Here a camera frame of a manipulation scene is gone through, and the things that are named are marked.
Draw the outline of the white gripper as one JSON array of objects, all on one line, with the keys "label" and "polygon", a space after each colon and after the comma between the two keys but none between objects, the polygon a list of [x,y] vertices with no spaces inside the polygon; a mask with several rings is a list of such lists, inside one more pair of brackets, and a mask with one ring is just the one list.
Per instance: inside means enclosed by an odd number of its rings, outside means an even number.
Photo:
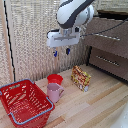
[{"label": "white gripper", "polygon": [[[80,39],[80,28],[73,27],[69,29],[55,29],[47,33],[47,45],[53,48],[53,55],[57,57],[58,51],[56,47],[74,45],[79,42]],[[71,52],[71,47],[66,48],[66,55]]]}]

